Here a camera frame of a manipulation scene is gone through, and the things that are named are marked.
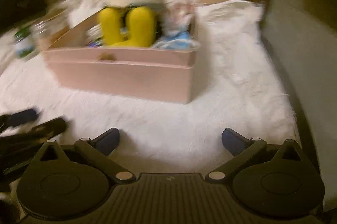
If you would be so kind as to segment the yellow plush toy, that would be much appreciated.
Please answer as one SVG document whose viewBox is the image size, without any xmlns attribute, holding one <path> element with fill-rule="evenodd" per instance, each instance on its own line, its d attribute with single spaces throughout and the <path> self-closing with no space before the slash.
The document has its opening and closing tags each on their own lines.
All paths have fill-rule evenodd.
<svg viewBox="0 0 337 224">
<path fill-rule="evenodd" d="M 146 6 L 98 12 L 104 42 L 114 47 L 150 47 L 156 38 L 156 14 Z"/>
</svg>

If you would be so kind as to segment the blue soft cloth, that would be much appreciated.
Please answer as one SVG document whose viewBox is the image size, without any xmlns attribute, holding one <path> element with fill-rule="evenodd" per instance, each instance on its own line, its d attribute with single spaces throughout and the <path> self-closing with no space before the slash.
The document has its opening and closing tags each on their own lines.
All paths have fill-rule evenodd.
<svg viewBox="0 0 337 224">
<path fill-rule="evenodd" d="M 150 48 L 163 50 L 195 50 L 201 44 L 192 39 L 188 31 L 180 32 L 176 36 L 161 36 Z"/>
</svg>

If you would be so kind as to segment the white fluffy rug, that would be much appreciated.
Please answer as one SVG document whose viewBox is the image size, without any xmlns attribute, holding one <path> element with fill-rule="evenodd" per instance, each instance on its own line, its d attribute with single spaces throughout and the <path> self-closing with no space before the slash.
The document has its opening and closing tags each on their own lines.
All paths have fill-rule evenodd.
<svg viewBox="0 0 337 224">
<path fill-rule="evenodd" d="M 112 159 L 135 173 L 202 173 L 230 159 L 224 129 L 281 144 L 296 137 L 288 96 L 260 40 L 260 4 L 198 6 L 193 100 L 188 104 L 62 88 L 41 55 L 15 57 L 14 32 L 1 35 L 1 112 L 37 107 L 41 122 L 72 121 L 61 144 L 121 131 Z"/>
</svg>

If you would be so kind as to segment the green white bottle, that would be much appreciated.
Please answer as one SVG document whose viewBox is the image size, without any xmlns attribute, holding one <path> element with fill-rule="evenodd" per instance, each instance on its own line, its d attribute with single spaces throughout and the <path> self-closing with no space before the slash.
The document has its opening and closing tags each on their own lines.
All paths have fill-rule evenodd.
<svg viewBox="0 0 337 224">
<path fill-rule="evenodd" d="M 14 49 L 17 57 L 22 60 L 29 60 L 36 53 L 35 42 L 29 26 L 19 28 L 14 34 Z"/>
</svg>

